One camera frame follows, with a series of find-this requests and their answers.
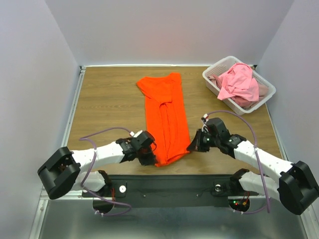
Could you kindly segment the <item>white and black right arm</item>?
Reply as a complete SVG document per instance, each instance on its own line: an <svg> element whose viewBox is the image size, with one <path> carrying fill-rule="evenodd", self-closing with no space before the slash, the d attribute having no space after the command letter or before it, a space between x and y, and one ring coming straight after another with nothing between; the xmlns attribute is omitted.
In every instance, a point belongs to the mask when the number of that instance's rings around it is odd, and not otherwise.
<svg viewBox="0 0 319 239"><path fill-rule="evenodd" d="M208 152L218 148L223 154L243 161L260 173L241 169L232 175L229 188L234 194L244 191L263 194L275 199L291 213L301 215L318 197L319 185L309 166L298 161L291 163L259 149L246 138L231 134L220 118L202 117L187 151Z"/></svg>

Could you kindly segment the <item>orange t shirt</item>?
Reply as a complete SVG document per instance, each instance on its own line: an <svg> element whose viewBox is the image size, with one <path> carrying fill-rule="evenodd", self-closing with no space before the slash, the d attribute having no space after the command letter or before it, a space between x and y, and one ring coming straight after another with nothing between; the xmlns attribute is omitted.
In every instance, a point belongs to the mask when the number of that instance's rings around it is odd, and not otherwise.
<svg viewBox="0 0 319 239"><path fill-rule="evenodd" d="M137 87L145 97L147 131L155 138L156 166L178 161L188 154L190 145L180 73L144 77Z"/></svg>

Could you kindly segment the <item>dusty pink t shirt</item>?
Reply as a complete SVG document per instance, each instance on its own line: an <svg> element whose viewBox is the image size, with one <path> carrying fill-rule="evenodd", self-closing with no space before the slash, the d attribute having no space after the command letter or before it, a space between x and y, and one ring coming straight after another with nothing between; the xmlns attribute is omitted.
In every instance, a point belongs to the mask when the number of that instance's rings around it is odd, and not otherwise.
<svg viewBox="0 0 319 239"><path fill-rule="evenodd" d="M268 88L252 77L245 78L242 82L235 80L231 85L224 84L224 79L214 74L208 76L208 79L219 88L220 92L217 95L219 100L231 99L242 108L252 107L268 93Z"/></svg>

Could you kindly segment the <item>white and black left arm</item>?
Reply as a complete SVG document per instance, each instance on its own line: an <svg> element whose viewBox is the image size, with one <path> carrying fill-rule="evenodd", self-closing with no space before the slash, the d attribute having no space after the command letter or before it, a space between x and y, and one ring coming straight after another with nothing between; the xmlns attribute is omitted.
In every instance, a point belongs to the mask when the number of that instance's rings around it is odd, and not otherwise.
<svg viewBox="0 0 319 239"><path fill-rule="evenodd" d="M86 150L57 149L37 171L50 199L65 196L70 191L84 189L99 196L110 193L111 184L104 172L95 169L106 164L123 163L138 159L142 166L155 165L157 160L152 146L155 138L148 131L130 133L104 146Z"/></svg>

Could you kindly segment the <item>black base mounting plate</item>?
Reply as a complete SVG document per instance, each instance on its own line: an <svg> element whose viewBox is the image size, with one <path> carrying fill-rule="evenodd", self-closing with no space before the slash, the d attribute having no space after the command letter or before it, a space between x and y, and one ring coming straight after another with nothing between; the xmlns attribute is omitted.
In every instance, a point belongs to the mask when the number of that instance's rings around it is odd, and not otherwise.
<svg viewBox="0 0 319 239"><path fill-rule="evenodd" d="M243 189L230 174L110 175L111 186L97 194L133 208L228 207L230 198L242 199Z"/></svg>

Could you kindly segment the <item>white perforated plastic basket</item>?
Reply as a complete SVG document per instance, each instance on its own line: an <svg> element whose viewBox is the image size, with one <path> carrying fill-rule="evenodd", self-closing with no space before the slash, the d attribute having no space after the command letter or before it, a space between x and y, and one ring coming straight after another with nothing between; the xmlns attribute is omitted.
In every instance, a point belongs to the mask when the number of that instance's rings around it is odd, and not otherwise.
<svg viewBox="0 0 319 239"><path fill-rule="evenodd" d="M265 104L276 88L253 65L227 56L202 73L207 88L236 114L250 114Z"/></svg>

